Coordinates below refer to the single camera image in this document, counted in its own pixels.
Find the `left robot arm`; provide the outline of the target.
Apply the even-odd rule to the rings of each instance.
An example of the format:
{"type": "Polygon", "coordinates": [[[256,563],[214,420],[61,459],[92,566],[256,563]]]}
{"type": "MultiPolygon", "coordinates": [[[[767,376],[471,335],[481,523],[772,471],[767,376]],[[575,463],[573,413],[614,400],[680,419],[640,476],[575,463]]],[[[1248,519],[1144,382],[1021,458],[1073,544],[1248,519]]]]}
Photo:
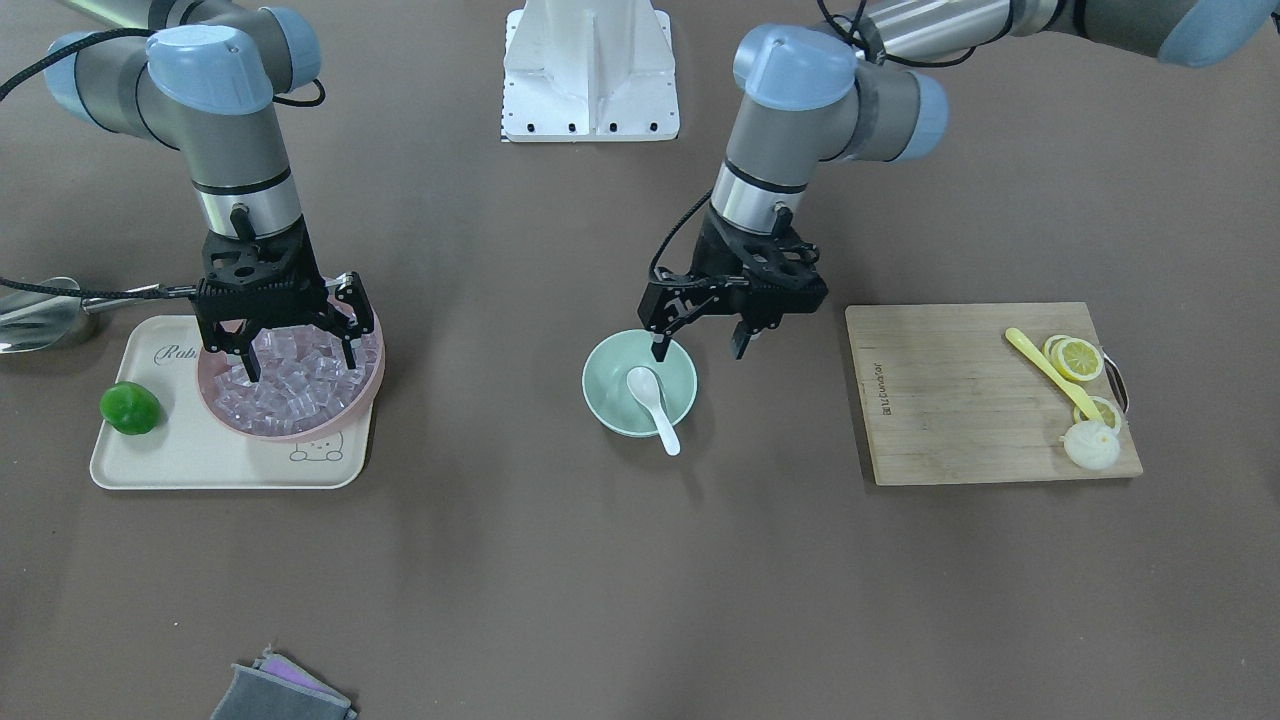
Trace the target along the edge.
{"type": "Polygon", "coordinates": [[[705,215],[684,274],[650,265],[637,315],[654,360],[701,316],[736,316],[731,346],[788,314],[814,313],[827,287],[818,249],[792,227],[823,161],[925,156],[948,123],[945,90],[925,74],[979,46],[1043,31],[1180,67],[1239,50],[1275,1],[863,1],[813,27],[751,29],[733,59],[742,92],[705,215]]]}

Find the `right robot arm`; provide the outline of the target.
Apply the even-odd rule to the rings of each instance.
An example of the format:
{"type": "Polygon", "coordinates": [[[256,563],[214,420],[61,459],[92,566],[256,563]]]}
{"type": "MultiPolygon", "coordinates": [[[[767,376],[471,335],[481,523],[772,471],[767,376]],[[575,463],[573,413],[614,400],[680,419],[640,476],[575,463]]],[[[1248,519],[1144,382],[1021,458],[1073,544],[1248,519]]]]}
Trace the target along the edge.
{"type": "Polygon", "coordinates": [[[317,37],[297,12],[232,1],[74,1],[142,36],[105,38],[46,70],[52,96],[110,132],[178,150],[209,233],[191,296],[204,346],[237,356],[251,380],[253,338],[312,325],[342,342],[346,364],[375,328],[355,273],[326,290],[275,110],[279,94],[317,78],[317,37]]]}

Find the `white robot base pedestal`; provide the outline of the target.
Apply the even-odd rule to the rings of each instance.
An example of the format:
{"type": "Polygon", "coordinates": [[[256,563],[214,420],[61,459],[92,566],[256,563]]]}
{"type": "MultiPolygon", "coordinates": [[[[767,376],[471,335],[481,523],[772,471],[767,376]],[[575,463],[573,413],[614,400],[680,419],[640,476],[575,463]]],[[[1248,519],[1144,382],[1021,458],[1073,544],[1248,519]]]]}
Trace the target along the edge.
{"type": "Polygon", "coordinates": [[[527,1],[506,18],[504,50],[506,142],[678,136],[671,19],[649,1],[527,1]]]}

